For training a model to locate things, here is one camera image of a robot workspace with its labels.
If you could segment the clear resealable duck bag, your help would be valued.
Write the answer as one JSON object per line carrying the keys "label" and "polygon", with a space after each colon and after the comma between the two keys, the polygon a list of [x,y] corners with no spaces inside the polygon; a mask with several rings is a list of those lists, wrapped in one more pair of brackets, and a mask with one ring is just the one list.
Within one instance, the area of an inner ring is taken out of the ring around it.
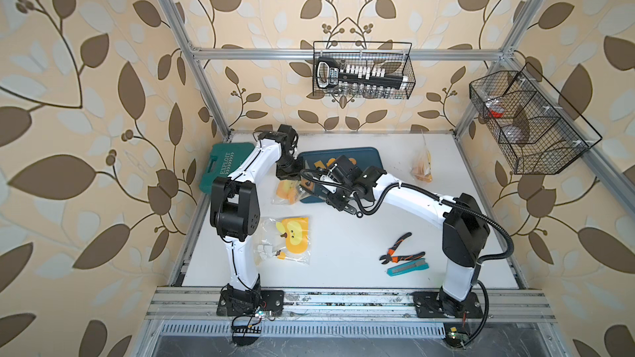
{"label": "clear resealable duck bag", "polygon": [[423,133],[420,134],[416,143],[415,156],[410,173],[419,181],[425,183],[431,183],[433,181],[432,156]]}

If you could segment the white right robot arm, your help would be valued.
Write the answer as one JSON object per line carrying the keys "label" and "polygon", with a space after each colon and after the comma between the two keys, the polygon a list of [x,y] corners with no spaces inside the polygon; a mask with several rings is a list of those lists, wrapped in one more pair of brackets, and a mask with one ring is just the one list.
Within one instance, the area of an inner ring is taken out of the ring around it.
{"label": "white right robot arm", "polygon": [[360,170],[345,155],[318,170],[314,182],[327,190],[327,204],[338,211],[363,218],[388,204],[440,229],[447,259],[440,295],[452,302],[467,299],[477,283],[479,258],[490,233],[486,217],[471,195],[453,198],[432,193],[377,167]]}

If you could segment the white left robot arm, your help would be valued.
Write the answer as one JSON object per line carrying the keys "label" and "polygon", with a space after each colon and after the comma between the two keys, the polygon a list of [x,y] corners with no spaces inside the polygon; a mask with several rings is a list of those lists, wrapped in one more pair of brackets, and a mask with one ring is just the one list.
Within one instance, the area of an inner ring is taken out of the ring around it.
{"label": "white left robot arm", "polygon": [[226,245],[231,274],[228,286],[233,289],[253,291],[259,284],[251,247],[261,216],[257,185],[271,168],[280,180],[300,179],[304,165],[297,159],[298,141],[299,135],[290,125],[261,132],[237,169],[213,181],[209,220]]}

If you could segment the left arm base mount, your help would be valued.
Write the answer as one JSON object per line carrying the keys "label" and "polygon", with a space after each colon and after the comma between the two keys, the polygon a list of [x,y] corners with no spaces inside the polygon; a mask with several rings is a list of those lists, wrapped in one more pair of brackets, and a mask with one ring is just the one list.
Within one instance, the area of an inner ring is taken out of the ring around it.
{"label": "left arm base mount", "polygon": [[218,299],[217,315],[231,317],[231,342],[237,347],[253,345],[261,336],[263,321],[275,321],[284,310],[283,290],[236,289],[226,285]]}

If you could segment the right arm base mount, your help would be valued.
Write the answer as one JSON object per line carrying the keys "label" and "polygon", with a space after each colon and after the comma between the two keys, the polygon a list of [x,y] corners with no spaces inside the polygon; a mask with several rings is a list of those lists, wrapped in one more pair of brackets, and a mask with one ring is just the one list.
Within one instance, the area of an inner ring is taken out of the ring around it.
{"label": "right arm base mount", "polygon": [[460,321],[459,327],[446,323],[443,339],[450,349],[467,349],[479,337],[489,318],[489,293],[480,281],[477,284],[482,292],[479,300],[474,292],[466,299],[457,302],[442,290],[438,292],[418,291],[411,294],[417,318],[448,318]]}

